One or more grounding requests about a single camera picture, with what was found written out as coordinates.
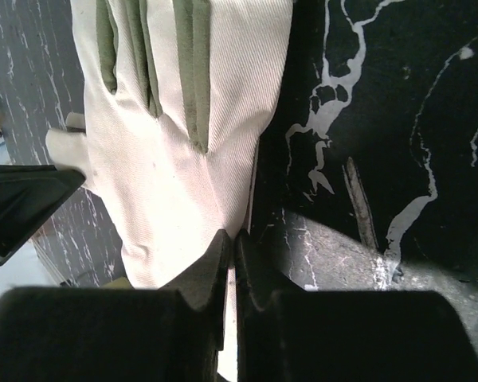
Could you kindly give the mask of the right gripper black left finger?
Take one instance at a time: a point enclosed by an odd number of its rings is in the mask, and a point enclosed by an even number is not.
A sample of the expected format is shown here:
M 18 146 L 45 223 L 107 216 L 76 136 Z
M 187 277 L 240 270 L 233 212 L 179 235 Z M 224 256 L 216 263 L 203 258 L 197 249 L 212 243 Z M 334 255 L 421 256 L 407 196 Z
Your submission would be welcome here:
M 215 381 L 229 236 L 158 290 L 20 287 L 0 298 L 0 381 Z

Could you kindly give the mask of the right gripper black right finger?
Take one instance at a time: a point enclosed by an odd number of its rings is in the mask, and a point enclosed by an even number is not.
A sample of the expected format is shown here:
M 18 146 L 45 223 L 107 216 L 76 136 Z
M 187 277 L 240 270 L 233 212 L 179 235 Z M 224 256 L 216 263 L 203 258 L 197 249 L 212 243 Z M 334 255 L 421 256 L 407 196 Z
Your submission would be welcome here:
M 437 292 L 306 291 L 246 231 L 234 260 L 240 381 L 478 381 L 478 356 Z

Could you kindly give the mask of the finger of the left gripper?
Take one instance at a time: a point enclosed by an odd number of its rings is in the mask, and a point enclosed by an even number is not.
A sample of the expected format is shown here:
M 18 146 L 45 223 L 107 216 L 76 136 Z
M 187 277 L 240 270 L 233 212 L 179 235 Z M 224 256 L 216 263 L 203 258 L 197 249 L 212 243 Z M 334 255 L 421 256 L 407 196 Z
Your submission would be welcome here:
M 0 165 L 0 267 L 83 183 L 76 170 Z

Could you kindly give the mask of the grey cuffed glove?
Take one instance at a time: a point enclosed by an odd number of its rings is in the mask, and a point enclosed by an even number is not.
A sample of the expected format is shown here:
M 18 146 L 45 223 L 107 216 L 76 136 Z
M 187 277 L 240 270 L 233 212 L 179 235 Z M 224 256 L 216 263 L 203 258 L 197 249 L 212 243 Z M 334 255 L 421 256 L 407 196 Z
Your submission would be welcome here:
M 131 285 L 159 288 L 235 236 L 280 94 L 290 1 L 74 1 L 84 112 L 46 135 L 122 241 Z

